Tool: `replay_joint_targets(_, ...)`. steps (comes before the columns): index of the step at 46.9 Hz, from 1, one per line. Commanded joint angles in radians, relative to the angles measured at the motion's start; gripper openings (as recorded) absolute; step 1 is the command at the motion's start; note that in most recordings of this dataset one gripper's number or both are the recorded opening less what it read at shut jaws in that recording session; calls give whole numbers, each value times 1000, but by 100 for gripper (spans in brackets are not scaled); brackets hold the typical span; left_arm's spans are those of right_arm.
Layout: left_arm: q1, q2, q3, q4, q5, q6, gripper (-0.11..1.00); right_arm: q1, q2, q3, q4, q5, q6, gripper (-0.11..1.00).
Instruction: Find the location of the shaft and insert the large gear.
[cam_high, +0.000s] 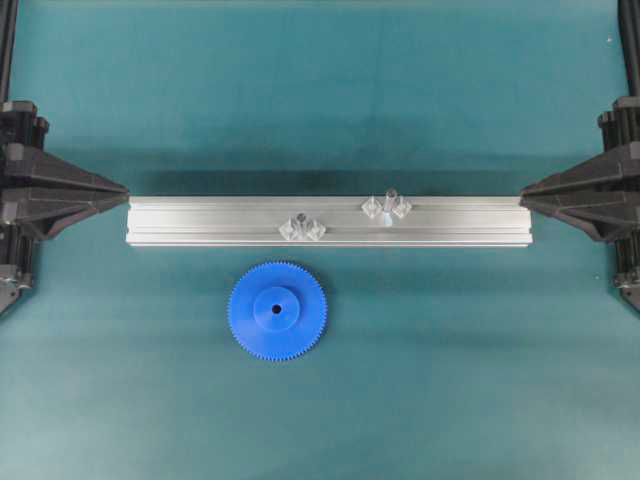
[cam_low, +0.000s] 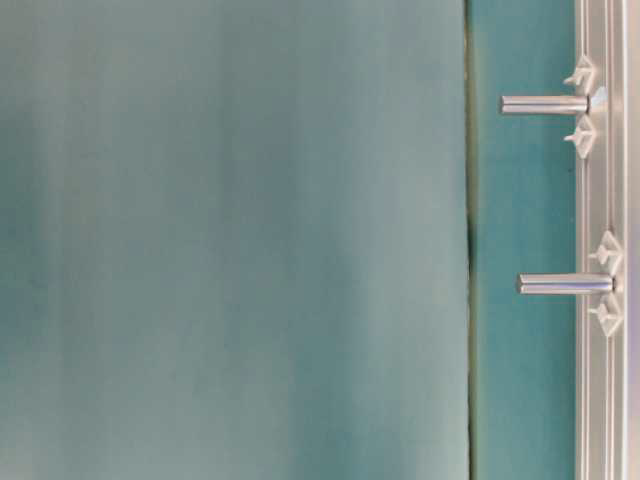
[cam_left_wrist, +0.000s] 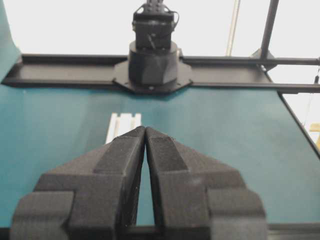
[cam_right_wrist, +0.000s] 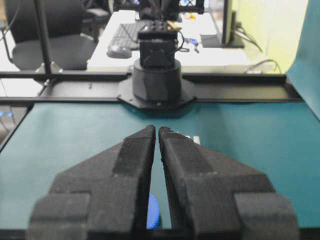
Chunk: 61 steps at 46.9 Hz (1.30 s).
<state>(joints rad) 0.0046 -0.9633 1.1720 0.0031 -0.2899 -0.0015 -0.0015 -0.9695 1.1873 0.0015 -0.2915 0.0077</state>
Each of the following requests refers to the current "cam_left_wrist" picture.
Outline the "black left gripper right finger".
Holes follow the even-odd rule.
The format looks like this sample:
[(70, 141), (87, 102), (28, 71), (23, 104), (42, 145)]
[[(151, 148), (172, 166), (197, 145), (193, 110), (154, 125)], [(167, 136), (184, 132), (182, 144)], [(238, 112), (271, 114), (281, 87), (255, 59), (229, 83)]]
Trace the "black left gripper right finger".
[(145, 132), (155, 225), (166, 240), (265, 240), (266, 212), (234, 167), (151, 127)]

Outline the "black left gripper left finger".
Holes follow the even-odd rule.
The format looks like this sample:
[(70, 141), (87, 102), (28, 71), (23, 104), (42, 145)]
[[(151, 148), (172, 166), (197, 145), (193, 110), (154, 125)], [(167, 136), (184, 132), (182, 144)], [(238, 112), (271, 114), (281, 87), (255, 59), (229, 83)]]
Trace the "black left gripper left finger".
[(42, 174), (12, 217), (12, 240), (114, 240), (136, 224), (145, 128)]

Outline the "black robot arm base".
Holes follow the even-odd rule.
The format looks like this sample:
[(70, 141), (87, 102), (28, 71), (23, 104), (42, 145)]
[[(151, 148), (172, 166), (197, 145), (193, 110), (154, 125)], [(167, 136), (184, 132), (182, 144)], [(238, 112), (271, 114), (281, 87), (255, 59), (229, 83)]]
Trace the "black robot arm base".
[(172, 41), (179, 18), (162, 0), (148, 0), (134, 13), (135, 41), (126, 61), (114, 66), (113, 82), (132, 93), (166, 95), (192, 84), (192, 68)]

